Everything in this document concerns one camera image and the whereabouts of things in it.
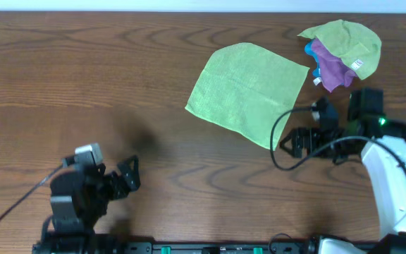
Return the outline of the light green cloth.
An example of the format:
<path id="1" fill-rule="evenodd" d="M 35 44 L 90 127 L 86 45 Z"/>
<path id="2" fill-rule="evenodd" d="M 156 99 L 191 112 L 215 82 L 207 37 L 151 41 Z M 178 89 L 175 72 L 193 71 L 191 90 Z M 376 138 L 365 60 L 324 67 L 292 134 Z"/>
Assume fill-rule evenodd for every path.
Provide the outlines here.
<path id="1" fill-rule="evenodd" d="M 210 56 L 185 109 L 274 150 L 308 72 L 255 44 L 233 44 Z"/>

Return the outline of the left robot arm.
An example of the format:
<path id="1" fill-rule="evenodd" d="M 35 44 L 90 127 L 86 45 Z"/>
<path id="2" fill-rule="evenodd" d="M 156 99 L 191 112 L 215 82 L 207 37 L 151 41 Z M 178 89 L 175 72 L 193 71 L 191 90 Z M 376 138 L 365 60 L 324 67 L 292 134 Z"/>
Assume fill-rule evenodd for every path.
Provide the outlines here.
<path id="1" fill-rule="evenodd" d="M 117 164 L 118 172 L 106 173 L 104 163 L 91 152 L 64 159 L 74 170 L 50 183 L 52 216 L 45 221 L 33 253 L 125 253 L 128 245 L 94 226 L 108 204 L 124 199 L 140 187 L 139 158 L 133 155 Z"/>

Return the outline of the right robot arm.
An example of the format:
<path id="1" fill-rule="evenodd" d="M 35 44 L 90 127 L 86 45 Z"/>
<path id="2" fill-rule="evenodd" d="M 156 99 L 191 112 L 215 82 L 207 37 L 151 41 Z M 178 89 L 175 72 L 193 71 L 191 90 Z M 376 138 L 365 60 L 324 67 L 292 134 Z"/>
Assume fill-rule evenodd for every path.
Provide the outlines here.
<path id="1" fill-rule="evenodd" d="M 383 110 L 383 90 L 362 88 L 350 94 L 347 125 L 322 97 L 308 107 L 317 127 L 292 129 L 278 147 L 299 161 L 329 159 L 340 165 L 357 155 L 367 170 L 379 215 L 380 239 L 360 248 L 351 241 L 323 234 L 310 237 L 301 253 L 406 253 L 406 123 L 389 119 Z"/>

